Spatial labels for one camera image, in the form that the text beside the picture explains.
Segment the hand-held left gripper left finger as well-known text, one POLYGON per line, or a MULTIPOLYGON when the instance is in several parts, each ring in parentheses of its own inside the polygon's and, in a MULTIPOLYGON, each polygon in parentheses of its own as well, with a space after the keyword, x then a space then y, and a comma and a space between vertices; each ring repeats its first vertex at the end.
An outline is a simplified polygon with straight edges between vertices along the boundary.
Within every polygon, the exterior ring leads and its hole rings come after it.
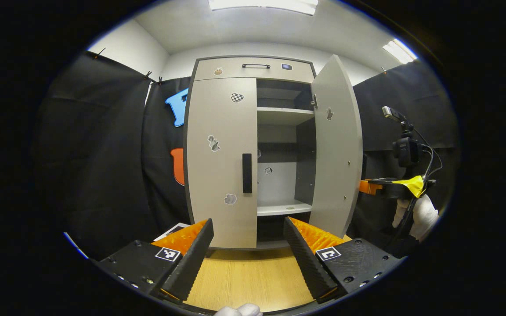
POLYGON ((208 218, 152 243, 134 240, 101 260, 90 261, 133 291, 183 303, 213 236, 213 221, 208 218))

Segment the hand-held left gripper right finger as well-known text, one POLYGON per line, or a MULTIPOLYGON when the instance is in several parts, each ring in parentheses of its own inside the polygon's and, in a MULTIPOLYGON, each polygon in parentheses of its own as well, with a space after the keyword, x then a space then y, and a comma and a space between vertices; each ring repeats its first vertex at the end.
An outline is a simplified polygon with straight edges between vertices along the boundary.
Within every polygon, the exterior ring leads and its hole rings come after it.
POLYGON ((364 239, 345 241, 291 217, 284 220, 283 234, 317 303, 361 291, 404 261, 364 239))

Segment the grey cabinet door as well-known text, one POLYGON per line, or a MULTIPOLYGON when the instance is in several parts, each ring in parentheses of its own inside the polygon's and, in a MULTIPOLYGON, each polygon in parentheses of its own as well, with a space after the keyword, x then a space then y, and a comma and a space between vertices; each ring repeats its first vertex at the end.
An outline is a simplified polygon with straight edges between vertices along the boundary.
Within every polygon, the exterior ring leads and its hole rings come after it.
POLYGON ((193 82, 185 118, 185 185, 192 218, 211 218, 213 248, 257 247, 257 80, 193 82), (242 154, 253 192, 242 192, 242 154))
POLYGON ((353 217, 363 169, 363 134, 353 84, 332 55, 311 83, 316 173, 309 223, 342 238, 353 217))

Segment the grey double-door shoe cabinet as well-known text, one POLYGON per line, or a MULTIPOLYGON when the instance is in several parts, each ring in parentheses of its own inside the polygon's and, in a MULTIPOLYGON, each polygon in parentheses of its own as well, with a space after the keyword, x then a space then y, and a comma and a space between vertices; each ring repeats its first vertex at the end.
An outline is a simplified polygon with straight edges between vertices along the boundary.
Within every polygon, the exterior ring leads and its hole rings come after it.
MULTIPOLYGON (((273 57, 259 55, 228 55, 216 57, 203 57, 200 59, 221 58, 230 56, 247 57, 273 57)), ((187 116, 188 99, 192 88, 195 65, 193 68, 188 93, 185 95, 184 114, 184 144, 183 144, 183 176, 185 184, 185 118, 187 116)), ((313 110, 311 106, 312 91, 311 83, 289 82, 274 79, 257 80, 257 107, 291 108, 301 110, 313 110)), ((279 202, 298 200, 312 206, 314 194, 314 180, 316 173, 316 128, 315 118, 307 120, 297 126, 274 126, 257 124, 257 204, 259 202, 279 202)), ((189 207, 187 188, 185 185, 188 213, 191 223, 196 221, 192 218, 189 207)), ((257 216, 257 247, 254 249, 231 249, 241 251, 257 251, 267 249, 279 249, 287 247, 282 228, 287 217, 305 220, 309 223, 311 212, 257 216)))

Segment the black door handle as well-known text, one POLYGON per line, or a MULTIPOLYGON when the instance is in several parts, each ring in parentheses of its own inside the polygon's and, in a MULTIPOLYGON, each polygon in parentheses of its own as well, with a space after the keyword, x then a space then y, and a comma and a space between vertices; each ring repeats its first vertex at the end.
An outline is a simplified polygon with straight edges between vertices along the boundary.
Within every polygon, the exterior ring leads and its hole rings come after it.
POLYGON ((253 161, 251 153, 242 154, 242 192, 251 194, 253 192, 253 161))

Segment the grey cabinet shelf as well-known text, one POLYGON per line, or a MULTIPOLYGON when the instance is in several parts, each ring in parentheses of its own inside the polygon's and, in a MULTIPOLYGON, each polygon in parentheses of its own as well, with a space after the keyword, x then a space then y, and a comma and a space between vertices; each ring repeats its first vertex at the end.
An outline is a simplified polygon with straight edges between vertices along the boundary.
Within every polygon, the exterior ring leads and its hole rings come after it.
POLYGON ((314 118, 313 110, 291 108, 257 108, 257 123, 259 125, 297 126, 314 118))
POLYGON ((257 216, 289 215, 304 212, 311 212, 312 206, 298 200, 287 200, 279 202, 259 202, 257 205, 257 216), (287 207, 295 207, 294 210, 287 210, 287 207))

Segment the grey cabinet drawer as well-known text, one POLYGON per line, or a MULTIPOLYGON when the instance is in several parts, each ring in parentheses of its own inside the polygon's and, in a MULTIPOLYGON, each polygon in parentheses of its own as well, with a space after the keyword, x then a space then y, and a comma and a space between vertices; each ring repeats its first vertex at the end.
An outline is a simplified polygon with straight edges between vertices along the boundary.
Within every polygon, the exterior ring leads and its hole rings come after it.
POLYGON ((309 62, 273 57, 230 56, 197 60, 194 80, 220 78, 260 78, 311 83, 316 77, 309 62), (270 69, 242 68, 242 64, 268 64, 270 69))

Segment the printed paper card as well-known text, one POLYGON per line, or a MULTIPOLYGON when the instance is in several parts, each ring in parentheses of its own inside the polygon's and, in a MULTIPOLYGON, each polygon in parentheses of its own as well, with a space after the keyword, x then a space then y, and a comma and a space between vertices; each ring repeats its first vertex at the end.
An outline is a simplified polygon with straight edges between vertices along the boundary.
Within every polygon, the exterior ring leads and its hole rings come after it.
POLYGON ((178 232, 180 230, 183 230, 184 228, 187 228, 189 227, 190 225, 189 224, 185 224, 185 223, 177 223, 175 224, 173 227, 169 228, 166 232, 164 232, 163 234, 161 234, 160 236, 158 236, 157 238, 155 238, 153 241, 159 241, 160 239, 163 239, 175 232, 178 232))

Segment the small ceiling light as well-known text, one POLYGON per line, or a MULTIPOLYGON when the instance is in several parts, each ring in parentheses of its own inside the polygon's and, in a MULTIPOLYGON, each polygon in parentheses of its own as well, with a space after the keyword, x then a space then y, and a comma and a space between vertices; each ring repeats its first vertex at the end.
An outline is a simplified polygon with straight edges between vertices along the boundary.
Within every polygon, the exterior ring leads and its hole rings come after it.
POLYGON ((416 54, 398 39, 392 39, 382 47, 391 54, 398 62, 407 64, 418 60, 416 54))

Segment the black backdrop cloth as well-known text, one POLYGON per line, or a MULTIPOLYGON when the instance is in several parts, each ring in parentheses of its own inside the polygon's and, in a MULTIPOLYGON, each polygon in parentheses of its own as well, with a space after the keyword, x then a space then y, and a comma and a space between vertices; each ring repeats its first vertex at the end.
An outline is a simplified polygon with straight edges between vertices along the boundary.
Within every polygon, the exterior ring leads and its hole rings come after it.
MULTIPOLYGON (((36 184, 65 231, 100 260, 133 240, 151 242, 190 221, 183 176, 185 95, 194 65, 180 78, 153 81, 123 64, 86 52, 52 83, 33 144, 36 184)), ((400 124, 388 106, 414 126, 436 155, 438 209, 452 184, 458 124, 444 87, 428 64, 410 62, 353 84, 363 134, 367 178, 401 178, 392 155, 400 124)), ((358 193, 346 233, 367 200, 358 193)))

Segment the long ceiling light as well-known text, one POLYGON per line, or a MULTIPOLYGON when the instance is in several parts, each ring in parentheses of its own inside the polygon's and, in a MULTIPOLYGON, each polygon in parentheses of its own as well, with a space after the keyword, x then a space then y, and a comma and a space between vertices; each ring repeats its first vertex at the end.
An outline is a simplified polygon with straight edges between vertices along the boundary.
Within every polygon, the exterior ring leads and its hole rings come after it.
POLYGON ((231 8, 271 8, 313 16, 319 0, 208 0, 213 11, 231 8))

